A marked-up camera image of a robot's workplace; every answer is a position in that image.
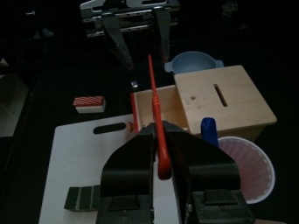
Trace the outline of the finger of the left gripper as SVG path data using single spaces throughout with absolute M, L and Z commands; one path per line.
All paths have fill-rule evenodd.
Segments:
M 171 13 L 166 8 L 155 8 L 154 14 L 160 34 L 162 58 L 163 62 L 167 62 L 170 58 Z
M 103 25 L 106 34 L 110 36 L 111 40 L 114 41 L 114 52 L 115 55 L 124 65 L 124 67 L 131 70 L 134 68 L 134 61 L 131 58 L 131 54 L 127 48 L 127 43 L 124 40 L 123 33 L 120 31 L 120 26 L 118 22 L 118 17 L 115 14 L 104 14 L 102 16 Z

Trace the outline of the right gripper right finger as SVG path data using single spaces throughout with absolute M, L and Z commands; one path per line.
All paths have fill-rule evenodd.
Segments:
M 180 224 L 255 224 L 231 156 L 175 124 L 163 124 Z

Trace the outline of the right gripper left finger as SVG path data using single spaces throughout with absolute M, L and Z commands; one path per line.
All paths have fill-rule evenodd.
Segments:
M 96 224 L 154 224 L 155 125 L 110 156 L 100 177 Z

